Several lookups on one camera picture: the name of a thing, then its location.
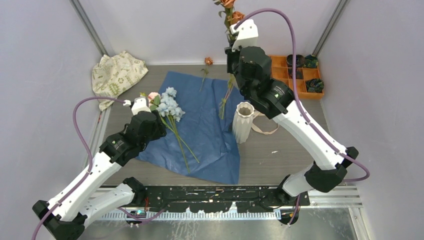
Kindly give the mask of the light blue flower stem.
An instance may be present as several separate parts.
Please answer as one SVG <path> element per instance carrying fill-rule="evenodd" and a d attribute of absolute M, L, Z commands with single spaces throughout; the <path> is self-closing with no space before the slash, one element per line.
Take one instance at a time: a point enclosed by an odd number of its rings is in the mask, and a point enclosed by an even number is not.
<path fill-rule="evenodd" d="M 181 137 L 177 123 L 179 123 L 186 112 L 180 107 L 176 101 L 177 90 L 174 87 L 167 87 L 163 93 L 158 93 L 152 100 L 154 109 L 158 111 L 161 121 L 164 125 L 175 135 L 181 154 L 187 169 L 190 174 L 191 169 L 189 167 L 188 157 L 186 156 L 186 150 L 194 157 L 196 163 L 200 163 L 199 159 L 194 154 L 193 150 L 189 147 L 185 140 Z"/>

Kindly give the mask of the single small orange rose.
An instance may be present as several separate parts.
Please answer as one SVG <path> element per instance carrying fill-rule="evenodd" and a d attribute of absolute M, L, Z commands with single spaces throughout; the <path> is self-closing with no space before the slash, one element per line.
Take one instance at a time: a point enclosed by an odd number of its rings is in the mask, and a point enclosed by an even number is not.
<path fill-rule="evenodd" d="M 204 68 L 201 69 L 201 71 L 203 72 L 203 77 L 202 77 L 202 82 L 201 82 L 201 86 L 200 86 L 200 89 L 199 89 L 200 92 L 202 91 L 205 79 L 209 74 L 209 66 L 211 66 L 213 64 L 214 64 L 214 61 L 211 57 L 205 57 L 204 58 Z"/>

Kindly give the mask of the beige printed ribbon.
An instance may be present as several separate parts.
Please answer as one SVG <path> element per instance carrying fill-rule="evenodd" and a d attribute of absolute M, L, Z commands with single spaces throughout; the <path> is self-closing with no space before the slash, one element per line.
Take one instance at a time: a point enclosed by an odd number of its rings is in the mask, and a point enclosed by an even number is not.
<path fill-rule="evenodd" d="M 251 124 L 252 131 L 269 136 L 274 134 L 278 129 L 278 124 L 268 120 L 263 113 L 260 113 L 257 110 L 254 111 Z"/>

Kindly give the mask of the blue wrapping paper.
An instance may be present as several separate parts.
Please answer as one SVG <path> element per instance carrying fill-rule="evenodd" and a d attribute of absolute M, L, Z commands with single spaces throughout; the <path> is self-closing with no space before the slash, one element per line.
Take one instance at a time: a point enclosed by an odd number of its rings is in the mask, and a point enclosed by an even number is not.
<path fill-rule="evenodd" d="M 169 71 L 159 89 L 174 88 L 176 102 L 185 111 L 176 128 L 183 142 L 167 130 L 165 137 L 152 141 L 137 156 L 171 172 L 221 184 L 239 182 L 241 157 L 231 132 L 234 113 L 244 97 L 235 89 L 228 97 L 224 117 L 220 117 L 222 98 L 228 82 Z"/>

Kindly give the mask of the pink rose stem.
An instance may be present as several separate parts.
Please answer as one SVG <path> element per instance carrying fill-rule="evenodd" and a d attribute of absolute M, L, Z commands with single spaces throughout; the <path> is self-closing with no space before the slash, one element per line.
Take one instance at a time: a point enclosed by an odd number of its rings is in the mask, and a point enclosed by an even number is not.
<path fill-rule="evenodd" d="M 156 110 L 159 105 L 161 104 L 162 96 L 158 92 L 150 92 L 149 94 L 146 94 L 144 92 L 140 93 L 141 97 L 147 97 L 149 108 L 151 111 Z"/>

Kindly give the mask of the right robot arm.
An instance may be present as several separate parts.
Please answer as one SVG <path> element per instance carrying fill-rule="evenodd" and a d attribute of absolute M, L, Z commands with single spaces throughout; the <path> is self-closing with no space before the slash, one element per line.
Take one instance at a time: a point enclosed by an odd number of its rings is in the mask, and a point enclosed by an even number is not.
<path fill-rule="evenodd" d="M 359 151 L 334 140 L 313 119 L 305 119 L 295 101 L 293 90 L 272 78 L 272 59 L 257 46 L 233 50 L 227 47 L 227 71 L 235 75 L 241 95 L 270 120 L 285 128 L 308 151 L 313 163 L 287 176 L 279 185 L 277 198 L 291 205 L 297 196 L 310 190 L 328 193 L 339 185 Z"/>

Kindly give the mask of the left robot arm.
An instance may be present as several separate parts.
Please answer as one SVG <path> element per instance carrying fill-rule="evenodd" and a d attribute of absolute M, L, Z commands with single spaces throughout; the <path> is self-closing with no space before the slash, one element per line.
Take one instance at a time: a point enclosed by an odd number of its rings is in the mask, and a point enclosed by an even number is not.
<path fill-rule="evenodd" d="M 57 240 L 76 240 L 104 214 L 125 205 L 141 206 L 146 187 L 128 177 L 116 188 L 90 199 L 94 192 L 154 140 L 166 136 L 158 111 L 140 111 L 124 129 L 108 136 L 89 165 L 60 193 L 48 201 L 37 201 L 32 210 Z"/>

